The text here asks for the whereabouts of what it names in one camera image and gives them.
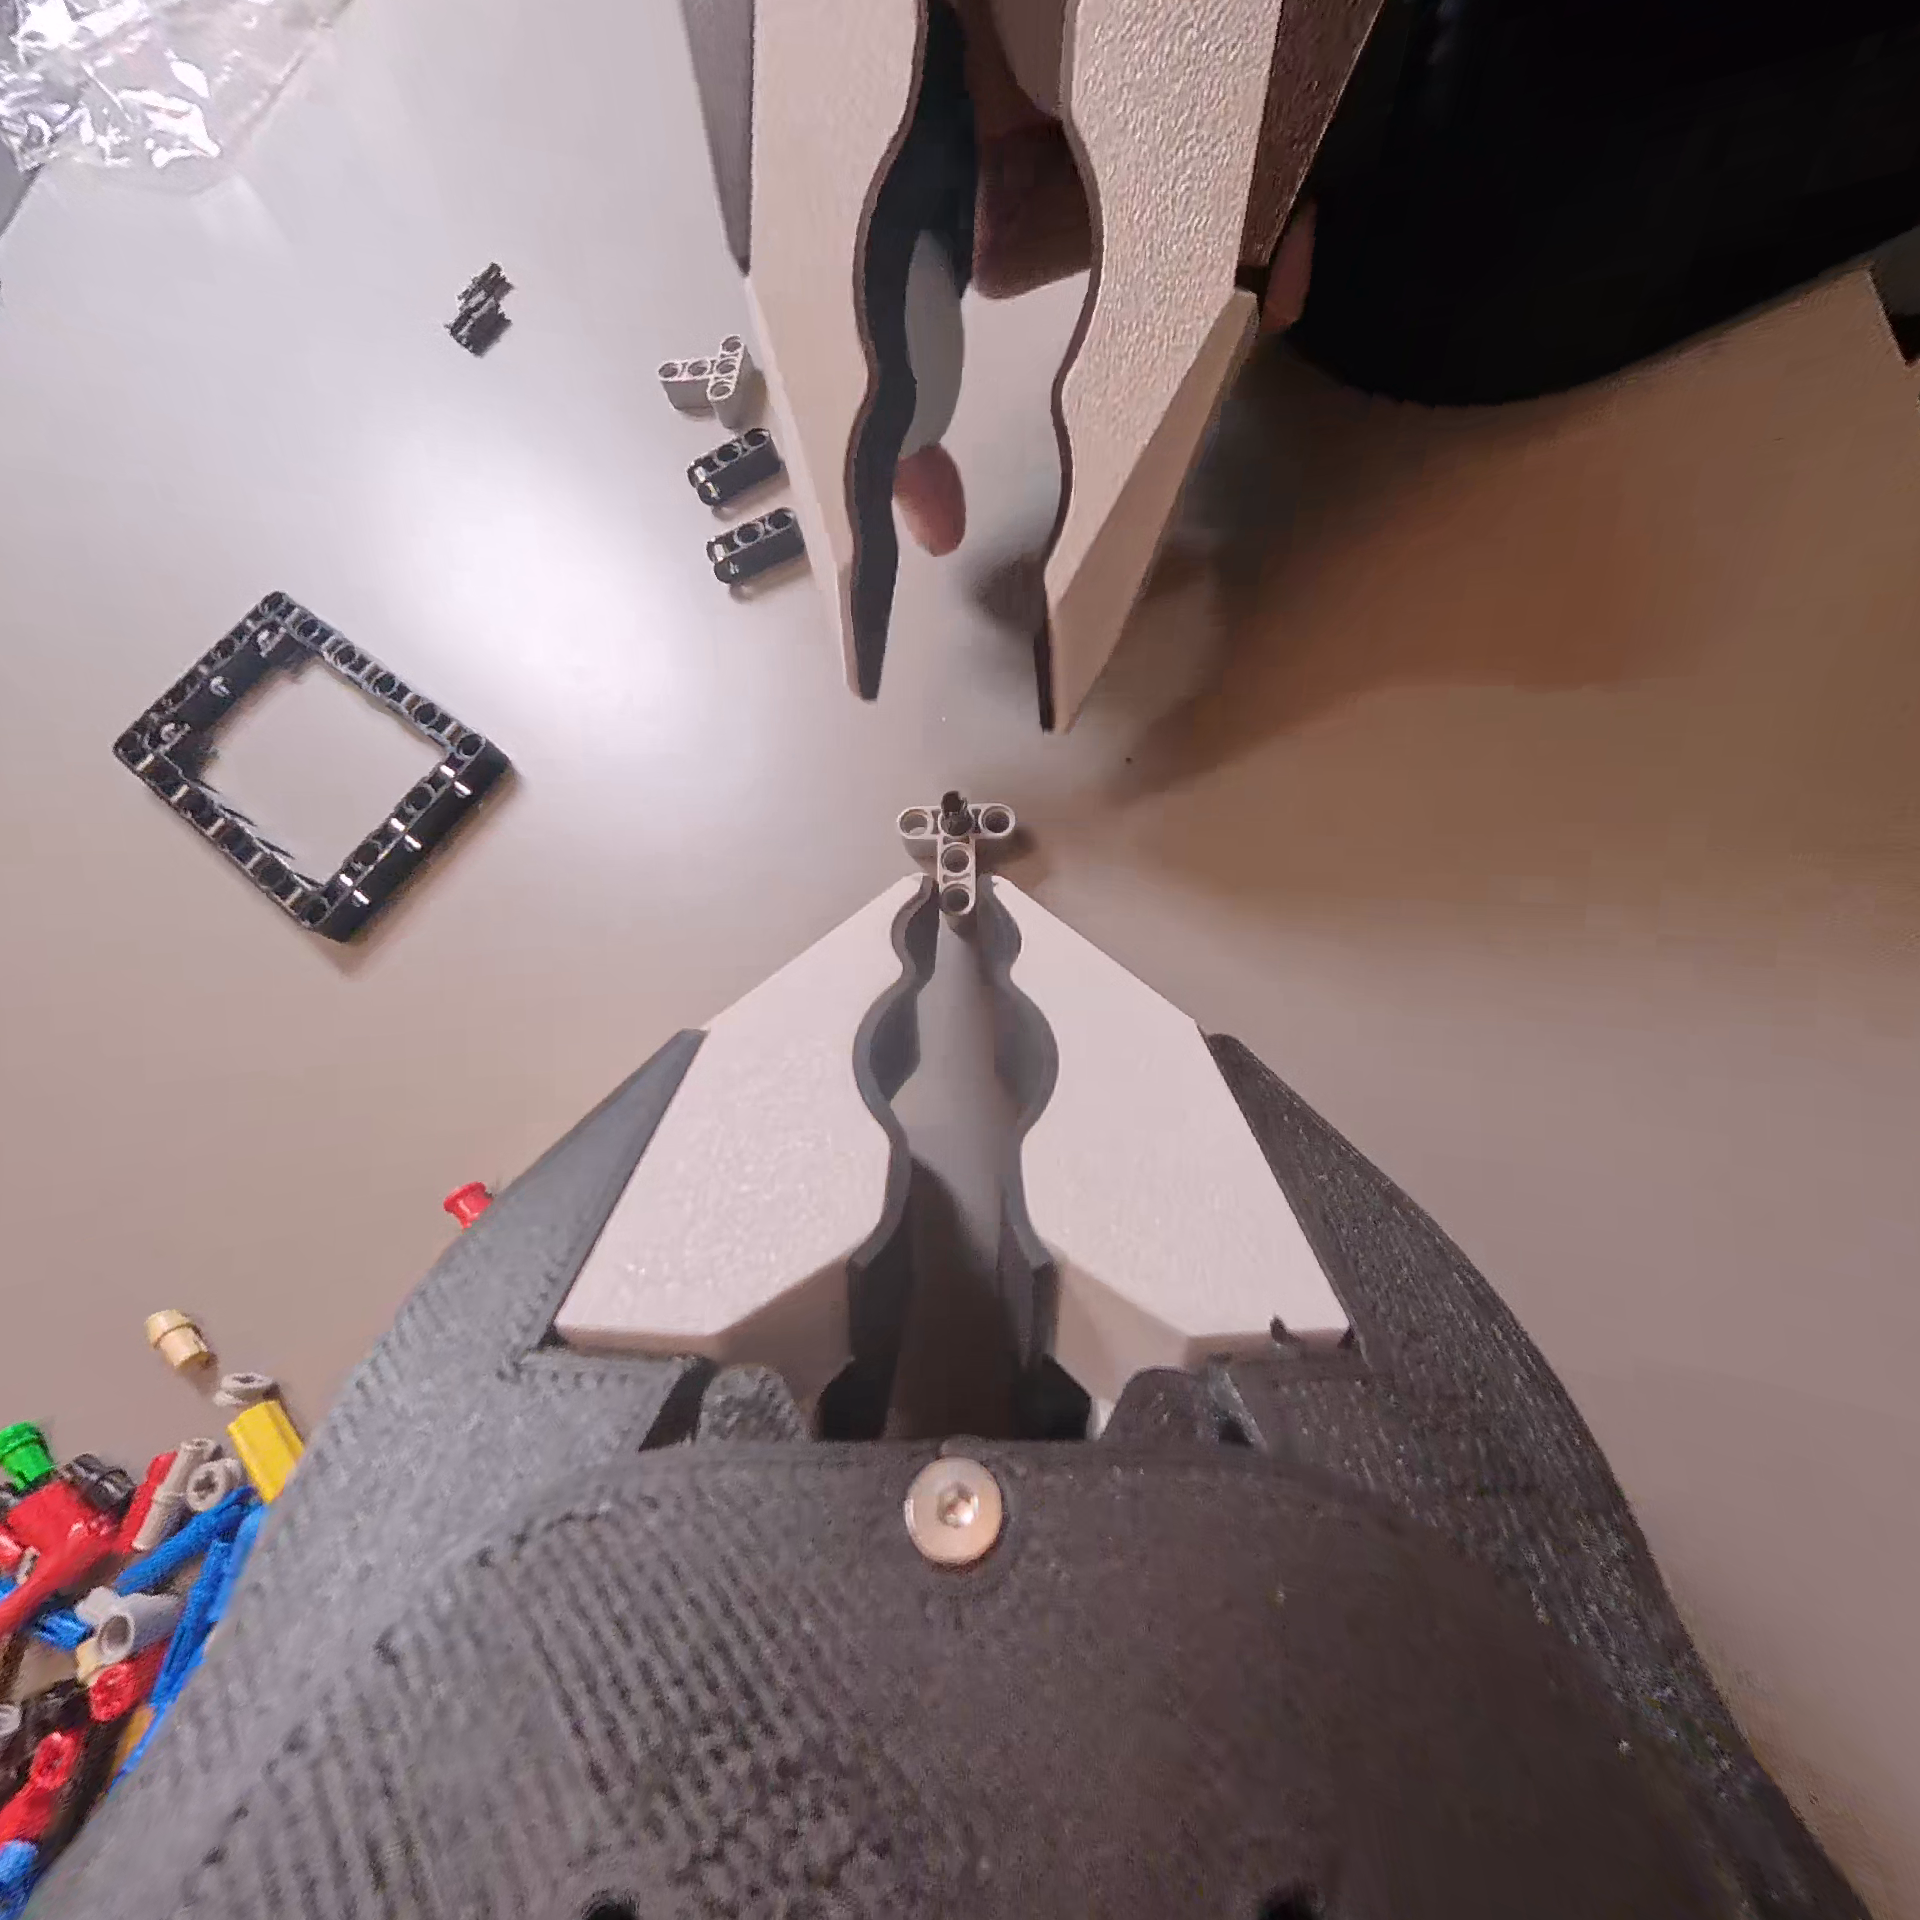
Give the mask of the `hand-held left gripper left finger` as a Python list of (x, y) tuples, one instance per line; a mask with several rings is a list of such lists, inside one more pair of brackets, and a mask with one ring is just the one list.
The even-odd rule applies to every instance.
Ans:
[(915, 1294), (915, 1152), (941, 915), (897, 880), (709, 1022), (553, 1332), (595, 1358), (776, 1375), (828, 1437), (894, 1420)]

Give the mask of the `grey T-shaped lego beam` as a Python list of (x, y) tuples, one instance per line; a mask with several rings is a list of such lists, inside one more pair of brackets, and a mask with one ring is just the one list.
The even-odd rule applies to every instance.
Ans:
[(1016, 816), (999, 803), (974, 803), (974, 831), (969, 838), (941, 838), (936, 827), (940, 805), (904, 807), (896, 816), (896, 829), (904, 851), (928, 863), (936, 904), (950, 926), (964, 923), (975, 912), (977, 856), (982, 847), (999, 847), (1016, 835)]

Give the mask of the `person's right forearm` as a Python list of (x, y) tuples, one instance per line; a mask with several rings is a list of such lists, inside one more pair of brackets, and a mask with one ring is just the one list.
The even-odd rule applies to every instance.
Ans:
[(1918, 4), (1382, 4), (1305, 193), (1308, 363), (1567, 392), (1916, 232)]

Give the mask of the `grey angled lego beam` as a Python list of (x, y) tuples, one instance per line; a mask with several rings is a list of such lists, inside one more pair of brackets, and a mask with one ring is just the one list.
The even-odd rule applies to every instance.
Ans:
[(724, 335), (710, 351), (662, 358), (655, 380), (680, 414), (709, 416), (727, 429), (753, 425), (759, 416), (759, 369), (739, 334)]

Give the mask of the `black lego frame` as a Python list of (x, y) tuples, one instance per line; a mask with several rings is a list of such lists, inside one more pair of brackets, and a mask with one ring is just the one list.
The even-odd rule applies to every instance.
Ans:
[[(308, 667), (435, 751), (326, 872), (307, 870), (207, 769), (220, 734), (243, 705)], [(360, 941), (513, 775), (489, 734), (286, 592), (255, 601), (112, 743), (112, 755), (289, 923), (337, 947)]]

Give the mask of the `pile of colourful lego pieces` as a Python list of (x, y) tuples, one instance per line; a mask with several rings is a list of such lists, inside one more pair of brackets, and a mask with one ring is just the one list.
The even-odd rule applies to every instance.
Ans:
[(303, 1456), (272, 1375), (224, 1375), (209, 1407), (141, 1475), (4, 1427), (4, 1917), (150, 1750)]

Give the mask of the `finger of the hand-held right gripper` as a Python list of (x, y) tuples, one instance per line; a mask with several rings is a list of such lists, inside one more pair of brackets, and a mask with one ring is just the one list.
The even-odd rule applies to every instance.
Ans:
[(710, 179), (747, 285), (807, 563), (853, 693), (873, 702), (896, 601), (915, 411), (904, 277), (952, 268), (974, 207), (964, 61), (936, 1), (685, 1)]
[(1087, 300), (1054, 389), (1043, 726), (1107, 667), (1247, 351), (1257, 291), (1379, 1), (1080, 1), (1059, 117), (1087, 192)]

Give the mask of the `short black lego beam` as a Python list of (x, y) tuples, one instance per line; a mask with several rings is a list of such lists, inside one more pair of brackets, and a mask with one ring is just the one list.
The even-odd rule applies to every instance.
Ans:
[(804, 535), (792, 508), (774, 508), (721, 528), (705, 542), (710, 575), (729, 590), (747, 590), (804, 559)]
[(685, 469), (692, 494), (712, 512), (743, 495), (759, 494), (781, 477), (784, 460), (773, 432), (764, 425), (716, 444)]

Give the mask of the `clear plastic bag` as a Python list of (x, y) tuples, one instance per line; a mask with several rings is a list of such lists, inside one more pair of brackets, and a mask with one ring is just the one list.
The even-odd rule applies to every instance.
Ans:
[(49, 164), (160, 176), (224, 159), (344, 1), (4, 1), (1, 140)]

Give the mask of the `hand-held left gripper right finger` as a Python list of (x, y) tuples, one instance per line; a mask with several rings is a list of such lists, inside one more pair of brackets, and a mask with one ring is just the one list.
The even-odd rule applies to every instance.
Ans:
[(1182, 1005), (1007, 880), (975, 947), (995, 1068), (996, 1285), (1019, 1437), (1080, 1437), (1143, 1373), (1337, 1349), (1347, 1305)]

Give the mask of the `person's right hand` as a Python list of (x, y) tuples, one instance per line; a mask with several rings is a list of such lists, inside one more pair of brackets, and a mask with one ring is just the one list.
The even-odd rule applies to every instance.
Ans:
[(963, 301), (1009, 301), (1091, 265), (1087, 192), (1064, 127), (1044, 104), (1049, 61), (1061, 51), (1062, 4), (936, 4), (950, 21), (964, 70), (972, 124), (974, 207), (957, 231), (967, 268), (932, 268), (916, 253), (910, 272), (910, 351), (964, 340)]

